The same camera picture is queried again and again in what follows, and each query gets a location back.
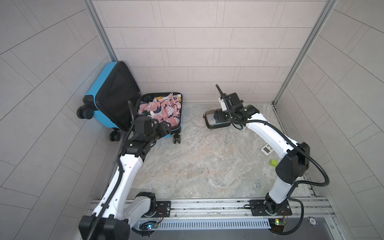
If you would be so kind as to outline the clear black-trimmed toiletry pouch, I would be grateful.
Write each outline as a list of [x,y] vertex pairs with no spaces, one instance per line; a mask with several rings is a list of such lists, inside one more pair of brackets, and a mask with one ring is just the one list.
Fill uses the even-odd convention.
[[222,109],[207,111],[203,118],[207,128],[210,130],[229,127],[232,124],[228,112]]

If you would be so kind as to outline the white yellow blue patterned shirt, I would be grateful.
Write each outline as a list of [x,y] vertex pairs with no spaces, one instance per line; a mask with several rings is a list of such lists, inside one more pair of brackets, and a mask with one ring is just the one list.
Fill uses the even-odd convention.
[[174,93],[169,93],[166,96],[158,96],[154,97],[154,102],[160,102],[160,101],[169,101],[169,102],[182,102],[182,95],[181,94],[174,94]]

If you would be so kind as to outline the pink navy patterned garment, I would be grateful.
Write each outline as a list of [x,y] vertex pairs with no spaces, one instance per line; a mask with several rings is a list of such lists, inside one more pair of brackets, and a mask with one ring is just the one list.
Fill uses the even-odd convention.
[[143,102],[141,101],[138,109],[139,115],[150,116],[159,122],[167,122],[172,128],[177,127],[181,122],[182,102]]

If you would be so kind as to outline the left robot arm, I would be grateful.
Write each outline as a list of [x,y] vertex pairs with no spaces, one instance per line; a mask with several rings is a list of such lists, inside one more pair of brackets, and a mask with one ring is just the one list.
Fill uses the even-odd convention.
[[83,216],[79,231],[84,240],[127,240],[132,227],[145,214],[156,212],[156,195],[139,193],[125,208],[136,174],[159,139],[171,133],[171,124],[149,116],[137,117],[131,125],[133,136],[122,147],[118,168],[98,206]]

